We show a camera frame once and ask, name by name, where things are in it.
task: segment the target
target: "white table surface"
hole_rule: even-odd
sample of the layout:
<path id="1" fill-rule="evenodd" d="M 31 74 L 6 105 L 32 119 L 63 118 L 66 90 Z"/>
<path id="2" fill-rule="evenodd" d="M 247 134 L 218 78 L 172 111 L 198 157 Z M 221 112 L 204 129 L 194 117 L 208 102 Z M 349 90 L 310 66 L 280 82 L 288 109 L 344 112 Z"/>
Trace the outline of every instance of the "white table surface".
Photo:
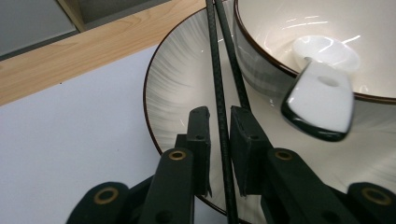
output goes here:
<path id="1" fill-rule="evenodd" d="M 143 111 L 155 49 L 0 107 L 0 223 L 65 223 L 90 188 L 132 187 L 155 173 Z M 226 223 L 195 201 L 195 223 Z"/>

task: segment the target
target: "brass screw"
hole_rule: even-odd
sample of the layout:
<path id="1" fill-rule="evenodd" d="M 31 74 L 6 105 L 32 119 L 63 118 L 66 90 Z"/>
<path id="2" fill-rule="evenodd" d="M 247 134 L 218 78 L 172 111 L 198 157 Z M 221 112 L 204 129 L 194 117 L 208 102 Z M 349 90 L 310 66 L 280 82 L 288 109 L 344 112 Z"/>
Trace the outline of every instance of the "brass screw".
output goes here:
<path id="1" fill-rule="evenodd" d="M 364 188 L 361 190 L 364 198 L 372 203 L 377 203 L 380 205 L 390 205 L 392 199 L 384 192 L 379 189 Z"/>
<path id="2" fill-rule="evenodd" d="M 169 154 L 169 158 L 173 161 L 181 161 L 187 157 L 184 151 L 173 151 Z"/>
<path id="3" fill-rule="evenodd" d="M 110 196 L 103 197 L 105 193 L 110 193 Z M 93 201 L 97 204 L 107 204 L 113 202 L 119 196 L 119 191 L 113 187 L 107 187 L 99 190 L 93 197 Z"/>
<path id="4" fill-rule="evenodd" d="M 290 161 L 293 156 L 287 151 L 277 151 L 275 156 L 282 161 Z"/>

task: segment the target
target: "bowl rim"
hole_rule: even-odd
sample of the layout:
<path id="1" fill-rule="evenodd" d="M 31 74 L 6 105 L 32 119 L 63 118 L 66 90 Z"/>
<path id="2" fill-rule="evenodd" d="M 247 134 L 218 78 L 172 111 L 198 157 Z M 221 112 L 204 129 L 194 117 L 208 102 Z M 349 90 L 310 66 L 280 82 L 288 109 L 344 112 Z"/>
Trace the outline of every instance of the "bowl rim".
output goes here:
<path id="1" fill-rule="evenodd" d="M 294 71 L 293 69 L 287 67 L 285 64 L 271 56 L 267 51 L 265 51 L 250 35 L 248 29 L 245 27 L 244 23 L 242 22 L 241 14 L 239 12 L 239 0 L 233 1 L 233 15 L 234 15 L 234 22 L 239 27 L 244 38 L 247 42 L 252 46 L 257 53 L 259 53 L 267 62 L 272 64 L 274 67 L 278 68 L 286 75 L 296 78 L 298 76 L 298 72 Z M 384 105 L 396 105 L 396 97 L 385 97 L 385 96 L 376 96 L 370 94 L 364 94 L 359 92 L 353 92 L 355 95 L 356 100 L 371 102 L 371 103 L 378 103 Z"/>

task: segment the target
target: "dark brown rim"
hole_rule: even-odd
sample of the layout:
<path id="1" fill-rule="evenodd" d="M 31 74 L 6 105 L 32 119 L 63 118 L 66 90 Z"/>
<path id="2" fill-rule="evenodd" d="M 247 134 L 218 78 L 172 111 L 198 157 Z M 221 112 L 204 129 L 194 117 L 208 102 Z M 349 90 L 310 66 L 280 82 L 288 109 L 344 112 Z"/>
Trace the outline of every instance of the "dark brown rim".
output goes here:
<path id="1" fill-rule="evenodd" d="M 161 151 L 161 148 L 160 148 L 160 146 L 159 146 L 159 144 L 158 144 L 158 142 L 157 142 L 157 139 L 155 139 L 154 133 L 153 133 L 153 131 L 152 131 L 152 129 L 151 129 L 151 125 L 150 125 L 150 123 L 149 123 L 149 114 L 148 114 L 148 109 L 147 109 L 147 104 L 146 104 L 146 90 L 147 90 L 147 83 L 148 83 L 148 77 L 149 77 L 149 69 L 150 69 L 150 67 L 151 67 L 151 64 L 152 64 L 152 62 L 153 62 L 155 56 L 156 56 L 157 53 L 158 53 L 158 50 L 161 48 L 161 46 L 162 46 L 163 42 L 165 41 L 165 39 L 167 39 L 167 37 L 168 37 L 170 34 L 172 34 L 180 24 L 182 24 L 184 21 L 188 20 L 189 18 L 195 16 L 195 14 L 197 14 L 197 13 L 199 13 L 199 12 L 205 10 L 205 9 L 206 9 L 206 7 L 202 8 L 202 9 L 200 9 L 200 10 L 194 12 L 194 13 L 192 13 L 189 17 L 187 17 L 186 19 L 184 19 L 183 21 L 181 21 L 178 25 L 176 25 L 176 26 L 165 36 L 165 38 L 161 41 L 161 43 L 160 43 L 160 44 L 158 45 L 158 47 L 155 49 L 154 54 L 152 55 L 152 57 L 151 57 L 151 59 L 150 59 L 150 62 L 149 62 L 149 64 L 148 64 L 148 69 L 147 69 L 147 71 L 146 71 L 145 82 L 144 82 L 144 86 L 143 86 L 143 109 L 144 109 L 144 113 L 145 113 L 145 120 L 146 120 L 146 124 L 147 124 L 147 126 L 148 126 L 149 135 L 151 136 L 151 140 L 152 140 L 152 142 L 154 143 L 154 146 L 157 148 L 157 151 L 158 151 L 158 153 L 159 153 L 160 155 L 162 155 L 163 152 Z M 211 208 L 213 208 L 213 209 L 215 209 L 216 211 L 218 211 L 219 213 L 223 214 L 224 216 L 227 216 L 227 213 L 226 213 L 223 209 L 221 209 L 221 208 L 217 207 L 216 205 L 214 205 L 213 203 L 211 203 L 211 202 L 210 202 L 209 200 L 207 200 L 204 196 L 198 195 L 198 196 L 196 196 L 196 197 L 199 198 L 202 202 L 204 202 L 204 203 L 206 203 L 207 205 L 209 205 Z M 240 219 L 240 218 L 239 218 L 239 221 L 240 221 L 240 223 L 250 224 L 249 222 L 246 222 L 245 220 L 242 220 L 242 219 Z"/>
<path id="2" fill-rule="evenodd" d="M 247 42 L 262 56 L 264 57 L 270 64 L 279 68 L 281 71 L 286 73 L 290 77 L 297 77 L 298 73 L 290 68 L 288 68 L 285 64 L 281 63 L 274 57 L 272 57 L 267 51 L 265 51 L 259 44 L 253 39 L 253 37 L 249 34 L 248 30 L 246 29 L 245 25 L 242 23 L 241 15 L 239 13 L 238 8 L 239 0 L 234 0 L 233 2 L 233 13 L 235 16 L 236 24 L 238 25 L 239 29 L 242 32 L 242 35 L 245 37 Z M 383 96 L 374 96 L 368 95 L 363 93 L 355 93 L 355 99 L 377 103 L 377 104 L 384 104 L 384 105 L 396 105 L 396 98 L 391 97 L 383 97 Z"/>

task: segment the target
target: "spoon handle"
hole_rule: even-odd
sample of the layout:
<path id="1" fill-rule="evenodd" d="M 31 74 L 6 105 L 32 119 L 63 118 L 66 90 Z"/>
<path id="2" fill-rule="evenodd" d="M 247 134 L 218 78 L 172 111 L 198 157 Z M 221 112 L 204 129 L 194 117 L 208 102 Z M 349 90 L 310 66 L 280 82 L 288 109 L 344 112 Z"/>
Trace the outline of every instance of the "spoon handle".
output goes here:
<path id="1" fill-rule="evenodd" d="M 282 103 L 283 116 L 302 131 L 336 142 L 347 135 L 354 96 L 347 74 L 310 60 Z"/>

